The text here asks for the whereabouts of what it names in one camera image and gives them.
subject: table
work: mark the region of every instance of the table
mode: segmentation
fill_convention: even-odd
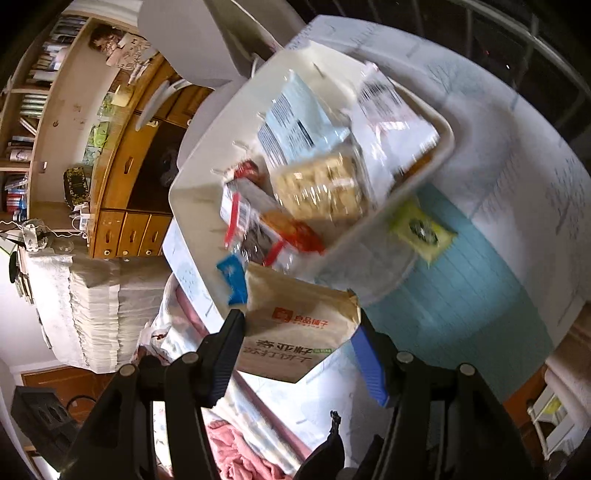
[[[446,48],[328,16],[317,17],[288,48],[308,40],[374,61],[450,122],[456,150],[418,198],[457,239],[431,267],[418,262],[401,286],[363,306],[399,349],[448,368],[470,362],[506,399],[558,345],[589,298],[589,175],[527,101]],[[174,227],[164,253],[211,330],[222,319]],[[368,234],[363,268],[350,257],[341,265],[387,281],[384,232]],[[318,280],[330,284],[346,274],[351,271],[335,268]]]

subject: drawer handle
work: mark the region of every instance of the drawer handle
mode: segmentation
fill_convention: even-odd
[[[129,157],[127,162],[125,162],[125,167],[123,168],[123,175],[127,175],[129,173],[129,169],[131,168],[131,164],[134,162],[133,157]]]

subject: blue gripper pad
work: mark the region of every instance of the blue gripper pad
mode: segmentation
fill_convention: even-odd
[[[389,400],[386,372],[372,348],[363,325],[360,325],[351,337],[351,344],[369,394],[381,407],[386,407]]]

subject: cracker package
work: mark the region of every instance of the cracker package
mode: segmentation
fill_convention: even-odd
[[[306,163],[271,170],[273,191],[298,220],[357,219],[363,196],[350,155],[333,153]]]
[[[236,367],[289,383],[349,340],[361,322],[352,292],[295,280],[254,263],[246,270],[246,331]]]

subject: yellow green packet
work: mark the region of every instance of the yellow green packet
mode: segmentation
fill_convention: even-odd
[[[431,264],[449,247],[457,233],[450,232],[424,213],[413,200],[406,201],[390,223],[390,231],[408,243]]]

